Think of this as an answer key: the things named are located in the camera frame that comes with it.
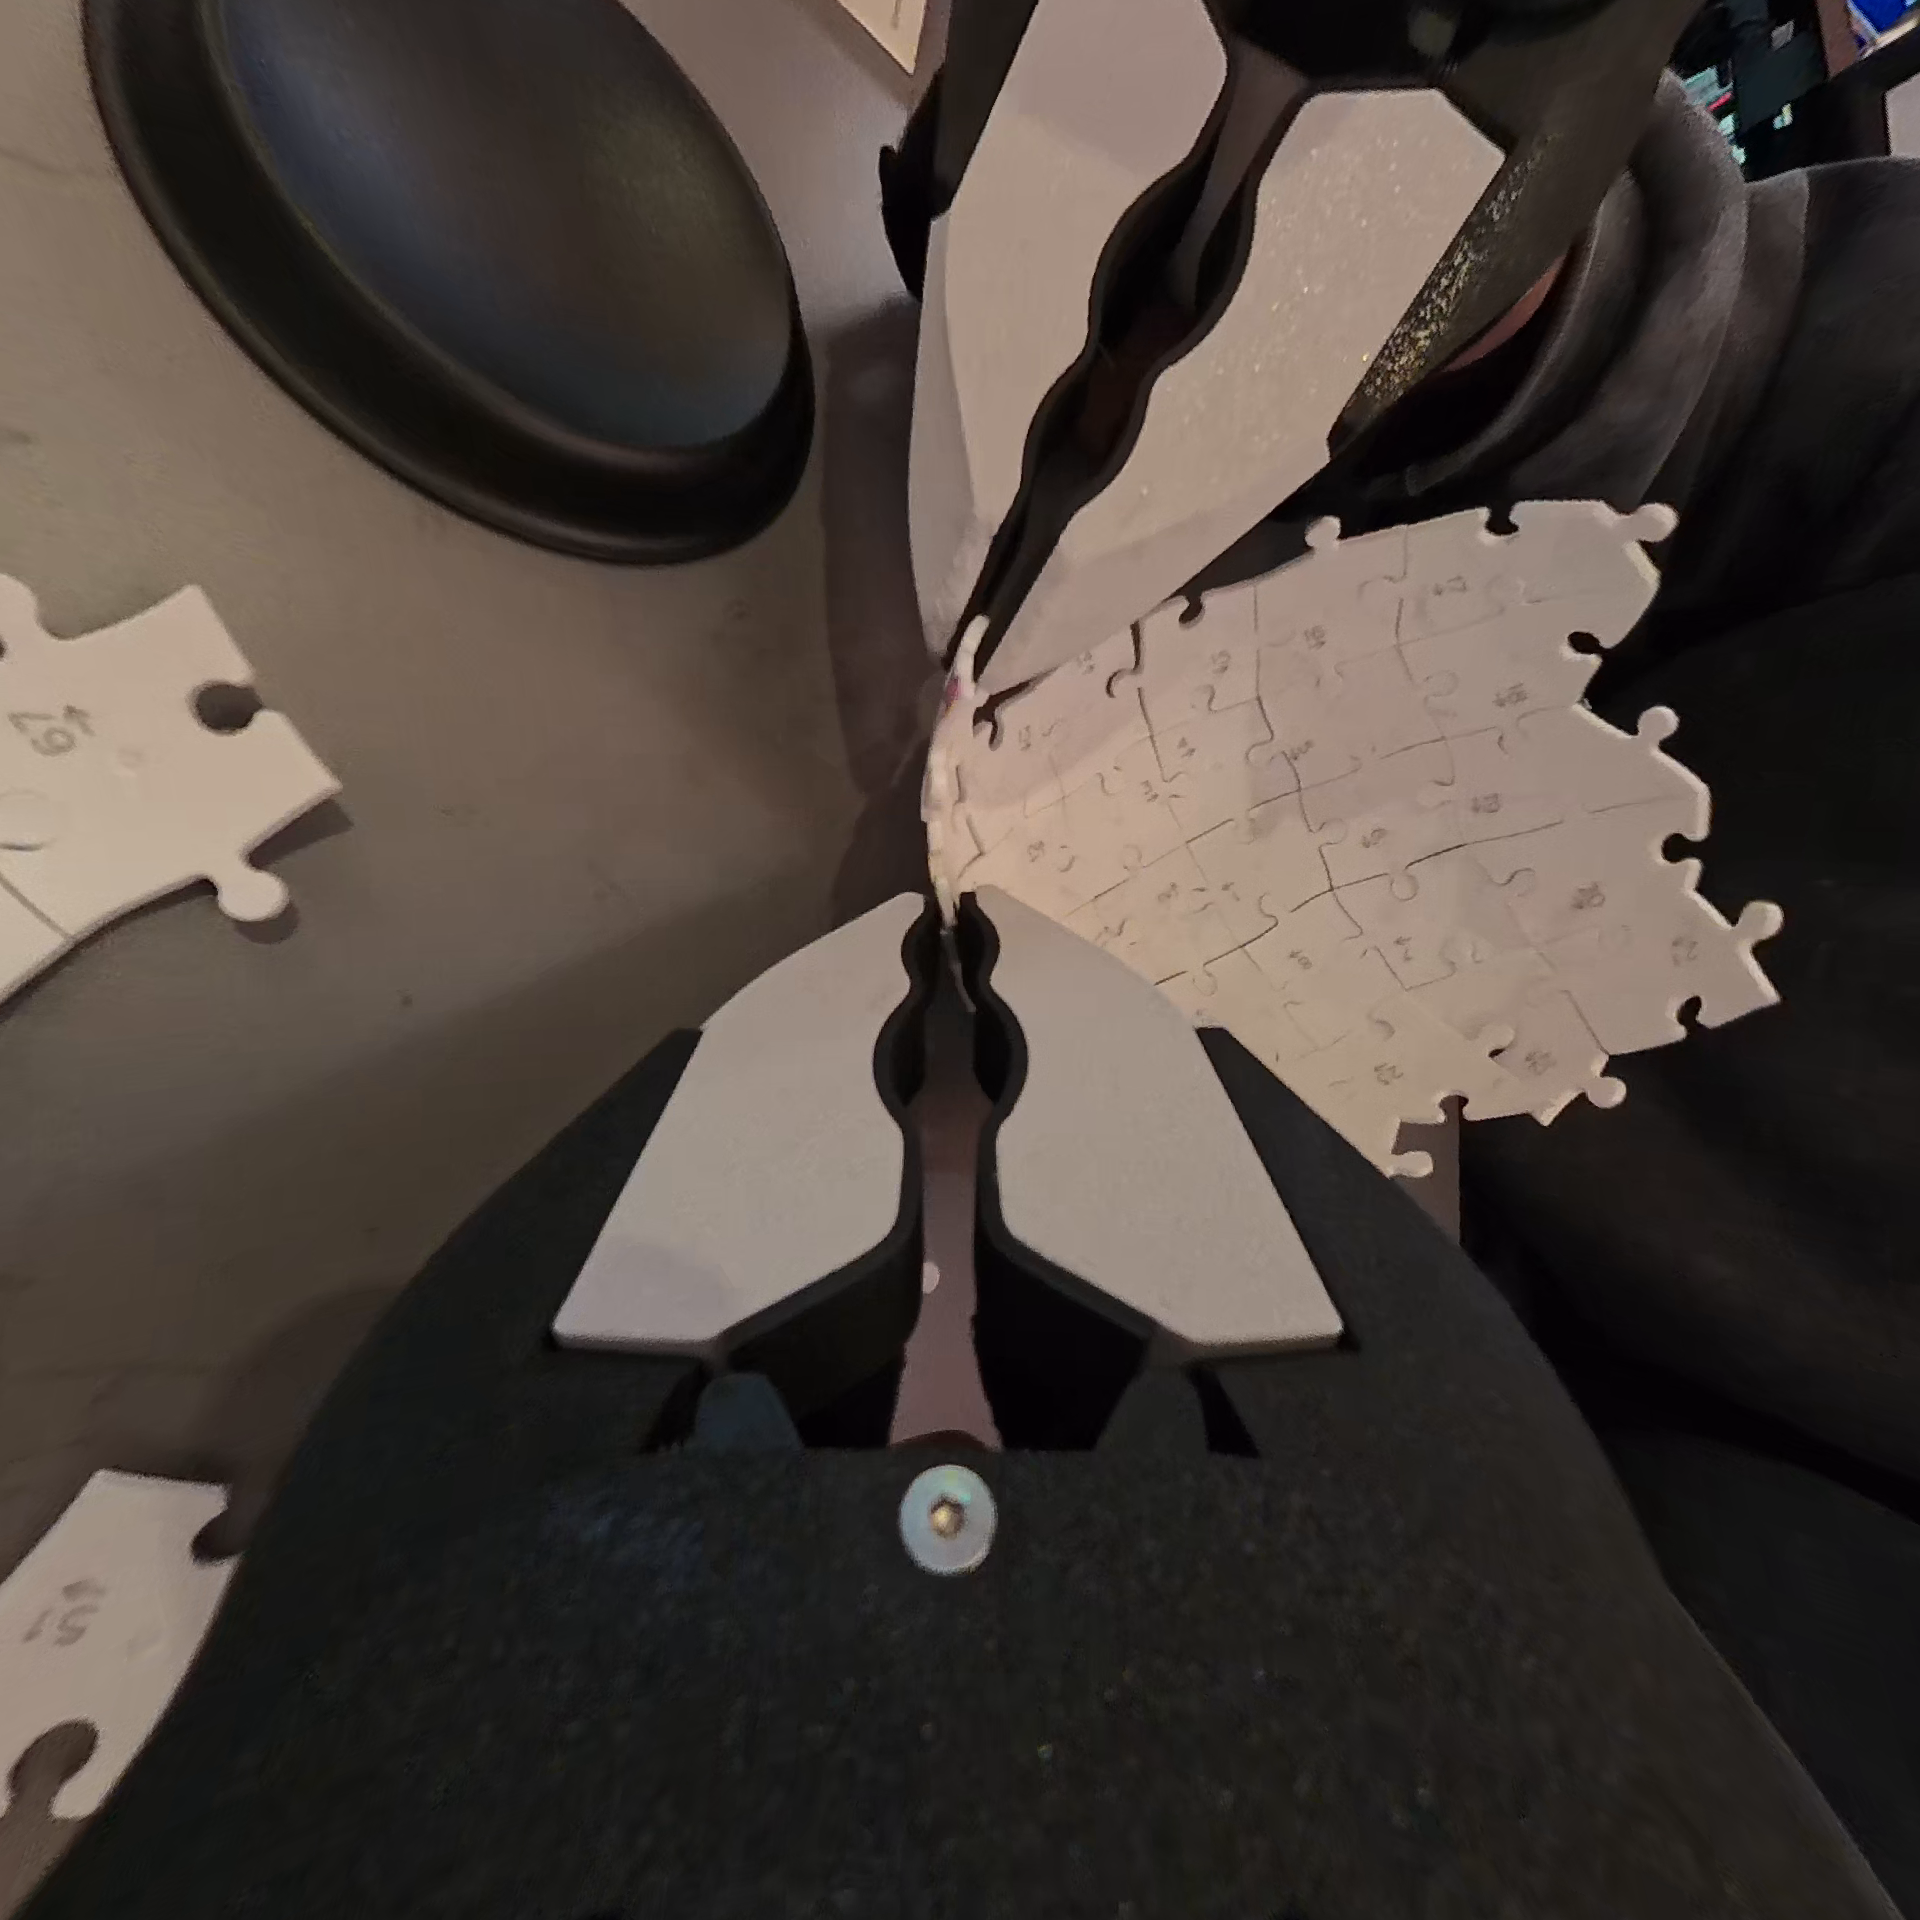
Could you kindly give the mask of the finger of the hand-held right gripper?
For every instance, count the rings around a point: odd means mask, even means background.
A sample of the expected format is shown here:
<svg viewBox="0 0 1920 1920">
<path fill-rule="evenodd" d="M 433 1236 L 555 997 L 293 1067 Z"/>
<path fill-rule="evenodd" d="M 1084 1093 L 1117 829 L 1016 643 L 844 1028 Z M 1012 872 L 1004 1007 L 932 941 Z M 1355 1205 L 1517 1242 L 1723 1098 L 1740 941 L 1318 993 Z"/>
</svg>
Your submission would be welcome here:
<svg viewBox="0 0 1920 1920">
<path fill-rule="evenodd" d="M 979 619 L 981 666 L 1057 666 L 1046 498 L 1120 263 L 1179 208 L 1230 89 L 1216 5 L 950 5 L 912 130 L 929 234 L 908 444 L 908 551 L 929 648 Z"/>
<path fill-rule="evenodd" d="M 1432 87 L 1305 101 L 1257 184 L 1220 316 L 1153 379 L 1115 479 L 1070 517 L 979 689 L 1117 635 L 1328 464 L 1341 412 L 1501 160 Z"/>
</svg>

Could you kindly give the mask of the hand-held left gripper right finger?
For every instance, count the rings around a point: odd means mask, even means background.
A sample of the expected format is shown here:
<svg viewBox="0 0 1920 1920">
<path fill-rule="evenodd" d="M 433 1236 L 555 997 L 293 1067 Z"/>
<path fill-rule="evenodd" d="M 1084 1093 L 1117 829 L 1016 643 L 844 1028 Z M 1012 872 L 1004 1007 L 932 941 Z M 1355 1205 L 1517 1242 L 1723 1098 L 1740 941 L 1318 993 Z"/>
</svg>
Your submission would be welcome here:
<svg viewBox="0 0 1920 1920">
<path fill-rule="evenodd" d="M 1340 1312 L 1158 986 L 996 888 L 977 1001 L 1010 1026 L 993 1187 L 1012 1251 L 1177 1353 L 1317 1353 Z"/>
</svg>

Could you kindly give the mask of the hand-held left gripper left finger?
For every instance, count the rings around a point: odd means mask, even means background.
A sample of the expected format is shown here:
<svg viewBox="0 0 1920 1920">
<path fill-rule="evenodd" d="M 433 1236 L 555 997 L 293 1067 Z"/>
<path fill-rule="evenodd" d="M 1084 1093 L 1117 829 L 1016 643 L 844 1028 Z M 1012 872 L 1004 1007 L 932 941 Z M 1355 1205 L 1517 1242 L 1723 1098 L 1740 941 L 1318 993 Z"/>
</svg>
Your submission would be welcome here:
<svg viewBox="0 0 1920 1920">
<path fill-rule="evenodd" d="M 896 1226 L 905 1129 L 878 1045 L 915 986 L 900 893 L 725 1001 L 555 1321 L 572 1351 L 717 1357 Z"/>
</svg>

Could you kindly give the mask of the partly built colourful puzzle ball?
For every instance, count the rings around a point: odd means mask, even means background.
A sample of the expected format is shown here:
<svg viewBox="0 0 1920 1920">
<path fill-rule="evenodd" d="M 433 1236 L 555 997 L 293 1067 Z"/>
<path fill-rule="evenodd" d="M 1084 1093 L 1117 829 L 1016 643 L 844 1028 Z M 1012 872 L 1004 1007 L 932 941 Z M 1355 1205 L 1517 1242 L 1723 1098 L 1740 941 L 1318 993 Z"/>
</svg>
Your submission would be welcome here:
<svg viewBox="0 0 1920 1920">
<path fill-rule="evenodd" d="M 1552 1122 L 1625 1098 L 1609 1064 L 1779 1003 L 1674 837 L 1713 793 L 1588 706 L 1677 514 L 1525 500 L 1344 538 L 1166 601 L 990 696 L 957 643 L 924 783 L 945 911 L 998 888 L 1248 1048 L 1380 1173 L 1459 1099 Z"/>
</svg>

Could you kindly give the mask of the black round puzzle stand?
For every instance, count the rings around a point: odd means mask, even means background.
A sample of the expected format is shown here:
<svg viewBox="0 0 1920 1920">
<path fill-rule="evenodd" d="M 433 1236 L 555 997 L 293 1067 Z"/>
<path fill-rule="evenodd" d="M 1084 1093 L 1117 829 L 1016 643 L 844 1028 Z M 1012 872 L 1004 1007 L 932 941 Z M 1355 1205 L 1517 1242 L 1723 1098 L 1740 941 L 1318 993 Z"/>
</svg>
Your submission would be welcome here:
<svg viewBox="0 0 1920 1920">
<path fill-rule="evenodd" d="M 773 211 L 612 3 L 92 3 L 133 202 L 337 439 L 577 560 L 755 540 L 813 381 Z"/>
</svg>

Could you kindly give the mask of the group of white puzzle pieces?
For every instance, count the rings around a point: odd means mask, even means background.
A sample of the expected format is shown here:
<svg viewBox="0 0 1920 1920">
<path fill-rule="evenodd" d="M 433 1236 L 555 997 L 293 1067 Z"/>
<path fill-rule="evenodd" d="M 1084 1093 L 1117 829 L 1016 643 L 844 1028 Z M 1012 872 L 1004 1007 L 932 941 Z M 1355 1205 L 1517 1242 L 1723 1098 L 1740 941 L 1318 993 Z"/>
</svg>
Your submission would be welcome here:
<svg viewBox="0 0 1920 1920">
<path fill-rule="evenodd" d="M 84 941 L 188 888 L 228 921 L 274 921 L 289 888 L 256 850 L 340 791 L 280 712 L 234 730 L 211 693 L 253 672 L 202 588 L 58 639 L 4 578 L 3 983 L 12 1001 Z M 4 1811 L 40 1740 L 89 1738 L 46 1815 L 97 1818 L 154 1738 L 217 1616 L 234 1567 L 198 1556 L 228 1507 L 216 1481 L 94 1472 L 3 1589 Z"/>
</svg>

